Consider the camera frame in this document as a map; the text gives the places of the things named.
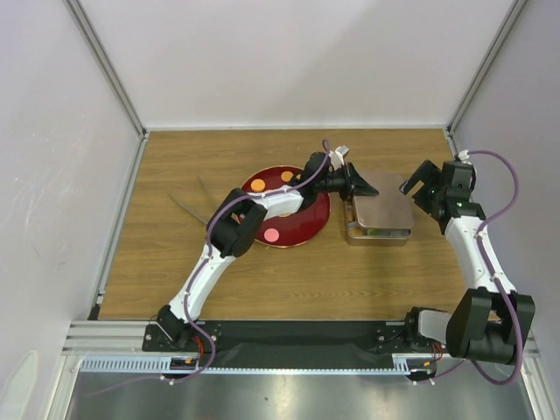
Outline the gold tin lid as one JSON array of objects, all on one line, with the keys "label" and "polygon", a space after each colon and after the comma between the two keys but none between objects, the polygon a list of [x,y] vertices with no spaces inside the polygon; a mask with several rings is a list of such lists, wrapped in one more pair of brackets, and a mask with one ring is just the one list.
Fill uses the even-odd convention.
[{"label": "gold tin lid", "polygon": [[360,174],[378,191],[376,196],[353,197],[356,221],[363,228],[411,230],[414,217],[410,198],[400,191],[403,177],[395,172],[364,170]]}]

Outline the steel serving tongs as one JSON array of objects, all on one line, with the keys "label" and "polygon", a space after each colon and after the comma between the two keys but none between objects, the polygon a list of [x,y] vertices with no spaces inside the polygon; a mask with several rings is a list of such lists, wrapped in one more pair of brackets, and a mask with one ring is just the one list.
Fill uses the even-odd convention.
[{"label": "steel serving tongs", "polygon": [[208,223],[207,206],[212,197],[199,174],[185,184],[176,184],[165,190],[171,203],[205,226]]}]

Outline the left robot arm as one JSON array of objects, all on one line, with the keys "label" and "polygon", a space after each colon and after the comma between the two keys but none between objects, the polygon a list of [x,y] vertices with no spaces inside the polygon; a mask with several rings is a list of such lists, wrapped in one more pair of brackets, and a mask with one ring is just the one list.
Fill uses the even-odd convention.
[{"label": "left robot arm", "polygon": [[226,268],[249,251],[261,225],[274,217],[303,212],[320,193],[337,193],[342,200],[379,194],[344,159],[340,147],[311,154],[302,171],[268,192],[231,190],[206,225],[205,243],[191,274],[157,313],[164,343],[173,350],[187,348],[210,292]]}]

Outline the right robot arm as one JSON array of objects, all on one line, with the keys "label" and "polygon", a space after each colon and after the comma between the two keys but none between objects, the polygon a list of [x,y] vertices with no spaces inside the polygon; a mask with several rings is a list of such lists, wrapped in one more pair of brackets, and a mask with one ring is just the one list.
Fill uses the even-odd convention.
[{"label": "right robot arm", "polygon": [[465,294],[453,313],[413,308],[402,339],[415,352],[435,340],[455,358],[519,366],[536,306],[531,296],[516,290],[498,261],[486,214],[472,200],[475,183],[470,163],[452,160],[436,166],[426,160],[400,187],[438,223],[465,281]]}]

